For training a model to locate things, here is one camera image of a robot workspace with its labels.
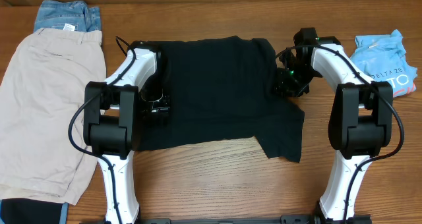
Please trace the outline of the black t-shirt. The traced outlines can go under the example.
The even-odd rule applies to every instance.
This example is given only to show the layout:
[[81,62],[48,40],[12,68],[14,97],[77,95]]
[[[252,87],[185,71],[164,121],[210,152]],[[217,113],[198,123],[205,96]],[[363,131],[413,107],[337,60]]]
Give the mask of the black t-shirt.
[[264,38],[160,42],[166,122],[144,125],[140,151],[255,137],[269,158],[301,159],[304,112],[273,91],[276,53]]

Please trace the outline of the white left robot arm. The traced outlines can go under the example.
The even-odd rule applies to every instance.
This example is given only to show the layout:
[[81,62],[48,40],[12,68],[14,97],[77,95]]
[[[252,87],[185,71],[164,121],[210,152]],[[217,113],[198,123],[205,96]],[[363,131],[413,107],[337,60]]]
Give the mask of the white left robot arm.
[[164,125],[170,96],[167,57],[156,42],[127,46],[121,66],[85,88],[83,136],[98,156],[107,200],[104,223],[139,223],[133,158],[144,126]]

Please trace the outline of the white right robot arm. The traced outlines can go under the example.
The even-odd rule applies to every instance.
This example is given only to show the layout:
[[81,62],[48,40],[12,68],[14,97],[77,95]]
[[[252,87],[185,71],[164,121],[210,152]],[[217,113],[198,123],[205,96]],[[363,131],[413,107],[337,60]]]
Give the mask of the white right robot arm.
[[330,178],[310,223],[370,223],[354,204],[369,165],[387,146],[392,130],[392,87],[358,69],[335,37],[296,34],[294,45],[277,54],[275,91],[299,97],[314,77],[323,78],[335,96],[328,139],[335,151]]

